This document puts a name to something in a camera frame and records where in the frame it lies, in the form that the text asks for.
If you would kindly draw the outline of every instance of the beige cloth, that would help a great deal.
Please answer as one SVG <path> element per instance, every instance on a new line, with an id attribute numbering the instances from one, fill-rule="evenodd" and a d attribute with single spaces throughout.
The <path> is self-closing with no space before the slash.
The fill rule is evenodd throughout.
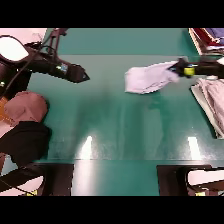
<path id="1" fill-rule="evenodd" d="M 201 105 L 219 139 L 224 139 L 224 80 L 198 79 L 191 90 Z"/>
<path id="2" fill-rule="evenodd" d="M 41 122 L 47 111 L 44 97 L 30 91 L 17 93 L 4 105 L 4 112 L 11 118 L 12 126 L 16 126 L 20 121 Z"/>

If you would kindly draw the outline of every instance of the red cloth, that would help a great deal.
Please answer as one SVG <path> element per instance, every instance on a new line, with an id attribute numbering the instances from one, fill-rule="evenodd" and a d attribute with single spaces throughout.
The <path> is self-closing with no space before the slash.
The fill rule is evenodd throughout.
<path id="1" fill-rule="evenodd" d="M 195 33 L 200 37 L 200 39 L 206 43 L 208 46 L 223 46 L 222 44 L 213 42 L 211 38 L 200 28 L 193 28 Z"/>

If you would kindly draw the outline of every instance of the black cloth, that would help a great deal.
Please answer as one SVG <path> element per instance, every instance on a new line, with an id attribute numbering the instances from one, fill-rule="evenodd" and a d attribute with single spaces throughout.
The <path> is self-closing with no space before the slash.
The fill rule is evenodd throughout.
<path id="1" fill-rule="evenodd" d="M 0 138 L 0 152 L 8 154 L 18 167 L 40 159 L 48 150 L 51 130 L 42 123 L 20 121 Z"/>

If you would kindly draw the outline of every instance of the yellow tag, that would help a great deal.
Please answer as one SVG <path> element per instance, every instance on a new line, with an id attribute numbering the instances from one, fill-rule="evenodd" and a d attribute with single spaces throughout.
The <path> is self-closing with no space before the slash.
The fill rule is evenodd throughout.
<path id="1" fill-rule="evenodd" d="M 205 192 L 198 192 L 196 193 L 196 196 L 205 196 Z"/>
<path id="2" fill-rule="evenodd" d="M 35 190 L 35 191 L 31 192 L 31 193 L 34 194 L 34 195 L 37 195 L 37 190 Z"/>
<path id="3" fill-rule="evenodd" d="M 185 75 L 195 75 L 195 69 L 194 68 L 184 68 L 184 74 Z"/>

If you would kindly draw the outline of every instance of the blue cloth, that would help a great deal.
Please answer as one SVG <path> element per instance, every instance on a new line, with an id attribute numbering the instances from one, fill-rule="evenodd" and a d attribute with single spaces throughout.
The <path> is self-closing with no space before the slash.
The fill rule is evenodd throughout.
<path id="1" fill-rule="evenodd" d="M 224 28 L 205 28 L 214 38 L 224 37 Z M 224 45 L 224 39 L 220 39 L 220 44 Z"/>

